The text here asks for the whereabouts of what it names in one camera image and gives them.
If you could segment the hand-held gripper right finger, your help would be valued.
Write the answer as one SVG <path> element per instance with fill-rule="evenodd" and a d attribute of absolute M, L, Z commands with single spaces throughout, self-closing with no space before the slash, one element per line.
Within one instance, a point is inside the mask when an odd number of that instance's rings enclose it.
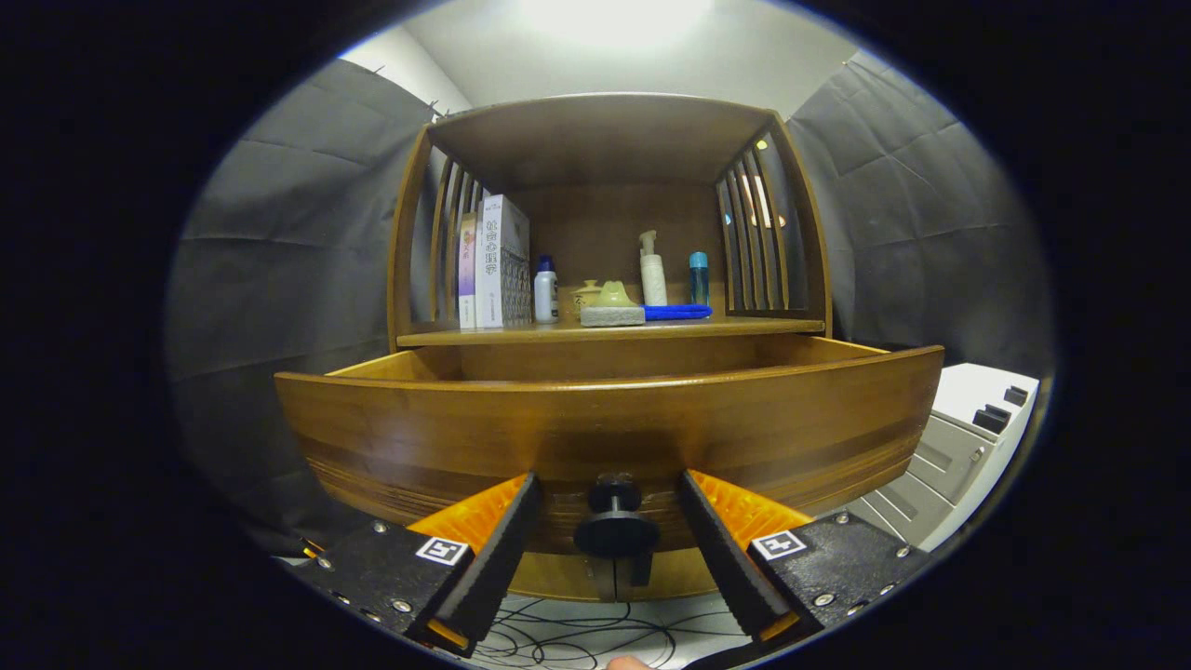
<path fill-rule="evenodd" d="M 693 468 L 679 477 L 676 500 L 732 618 L 757 645 L 844 624 L 931 563 L 850 512 L 813 520 Z"/>

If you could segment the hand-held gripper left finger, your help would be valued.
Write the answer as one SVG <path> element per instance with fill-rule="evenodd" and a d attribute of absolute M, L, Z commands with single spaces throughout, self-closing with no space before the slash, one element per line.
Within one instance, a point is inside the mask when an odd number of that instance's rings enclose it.
<path fill-rule="evenodd" d="M 289 572 L 303 586 L 409 643 L 462 658 L 488 635 L 540 522 L 535 474 L 501 484 L 409 526 L 374 520 Z"/>

